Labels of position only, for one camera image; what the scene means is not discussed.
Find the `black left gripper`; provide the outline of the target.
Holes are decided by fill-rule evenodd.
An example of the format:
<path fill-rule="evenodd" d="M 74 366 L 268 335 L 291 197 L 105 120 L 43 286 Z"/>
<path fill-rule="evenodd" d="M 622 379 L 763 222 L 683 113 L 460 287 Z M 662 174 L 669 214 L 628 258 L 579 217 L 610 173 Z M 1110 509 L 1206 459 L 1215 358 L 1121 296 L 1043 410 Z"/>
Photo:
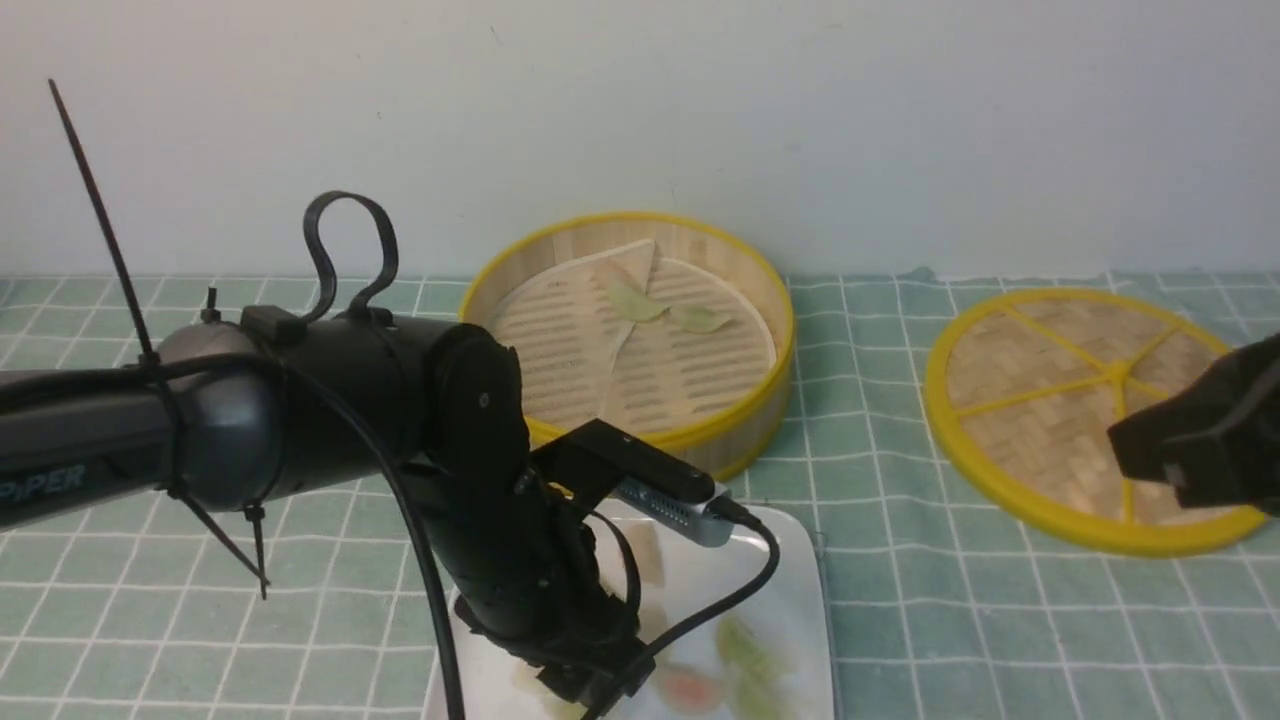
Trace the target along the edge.
<path fill-rule="evenodd" d="M 640 637 L 639 575 L 602 584 L 588 518 L 627 483 L 652 488 L 657 450 L 640 439 L 467 443 L 399 469 L 410 525 L 458 594 L 466 629 L 536 670 L 564 701 L 611 711 L 657 661 Z"/>

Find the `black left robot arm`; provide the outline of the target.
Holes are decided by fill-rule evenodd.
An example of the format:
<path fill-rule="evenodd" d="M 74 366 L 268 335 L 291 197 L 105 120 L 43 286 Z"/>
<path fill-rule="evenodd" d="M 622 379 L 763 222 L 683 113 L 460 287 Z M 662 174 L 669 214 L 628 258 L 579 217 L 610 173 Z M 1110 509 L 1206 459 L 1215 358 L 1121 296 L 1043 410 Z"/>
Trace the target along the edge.
<path fill-rule="evenodd" d="M 449 614 L 607 714 L 655 666 L 643 592 L 604 589 L 588 518 L 682 462 L 593 419 L 534 448 L 518 355 L 466 323 L 383 310 L 206 316 L 118 369 L 3 373 L 3 528 L 145 491 L 259 525 L 266 503 L 379 473 L 406 520 L 462 717 Z"/>

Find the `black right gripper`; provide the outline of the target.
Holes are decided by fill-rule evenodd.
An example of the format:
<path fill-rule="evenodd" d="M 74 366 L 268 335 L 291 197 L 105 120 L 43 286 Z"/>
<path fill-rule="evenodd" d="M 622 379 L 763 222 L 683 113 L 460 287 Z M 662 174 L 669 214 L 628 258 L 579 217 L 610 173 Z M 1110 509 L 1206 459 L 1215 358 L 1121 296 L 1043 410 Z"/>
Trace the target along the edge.
<path fill-rule="evenodd" d="M 1119 471 L 1181 509 L 1279 514 L 1279 337 L 1213 361 L 1188 388 L 1107 429 Z"/>

